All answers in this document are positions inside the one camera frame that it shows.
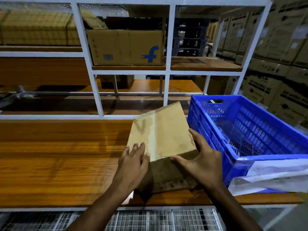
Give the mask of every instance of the person's right hand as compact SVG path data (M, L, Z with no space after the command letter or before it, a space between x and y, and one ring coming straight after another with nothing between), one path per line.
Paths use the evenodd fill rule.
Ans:
M223 185L221 153L212 149L198 132L193 129L189 129L189 132L200 147L200 154L193 160L186 160L179 155L173 155L170 157L171 160L179 163L196 182L208 190Z

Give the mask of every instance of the cardboard box with blue logo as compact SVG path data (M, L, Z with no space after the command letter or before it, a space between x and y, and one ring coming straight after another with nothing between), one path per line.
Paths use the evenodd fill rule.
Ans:
M87 30L96 66L159 66L163 57L163 31Z

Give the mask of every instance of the person's left hand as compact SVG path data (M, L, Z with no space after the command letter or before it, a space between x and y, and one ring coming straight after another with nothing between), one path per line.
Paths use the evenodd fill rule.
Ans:
M126 146L119 159L119 166L111 187L120 191L124 198L139 186L148 171L150 154L144 154L144 150L145 143L141 143L140 147L135 143L131 153L129 153L129 146Z

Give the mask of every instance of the barcode label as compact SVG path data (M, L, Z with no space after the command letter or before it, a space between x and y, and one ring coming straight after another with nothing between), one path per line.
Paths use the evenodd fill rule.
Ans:
M106 60L106 61L111 61L111 60L113 60L112 54L104 54L104 60Z

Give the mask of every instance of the crate rim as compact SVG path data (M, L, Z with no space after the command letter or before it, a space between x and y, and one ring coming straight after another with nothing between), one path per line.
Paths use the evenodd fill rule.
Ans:
M210 116L206 113L204 108L201 106L199 101L196 99L197 97L204 97L205 95L192 95L191 100L198 106L198 108L201 110L201 114L203 114L210 122L210 124L213 126L214 131L216 135L220 138L220 140L224 143L226 143L225 138L222 136L222 133L218 130L217 126L213 122L213 120L210 118ZM241 97L250 102L252 105L254 105L256 108L260 109L262 112L266 112L267 114L271 115L273 118L275 118L277 121L279 121L282 125L286 125L287 127L291 128L293 131L295 131L297 134L300 134L303 138L307 138L303 133L299 132L289 124L283 122L273 114L269 113L268 111L260 108L257 104L253 103L250 101L248 98L242 96L242 95L206 95L208 99L214 100L214 99L223 99L226 96L236 96L236 97ZM276 154L276 155L252 155L252 156L247 156L247 157L242 157L238 156L233 149L230 147L230 144L226 143L227 150L229 153L232 155L232 157L236 161L248 161L248 160L282 160L283 159L308 159L308 154L286 154L286 155L281 155L281 154Z

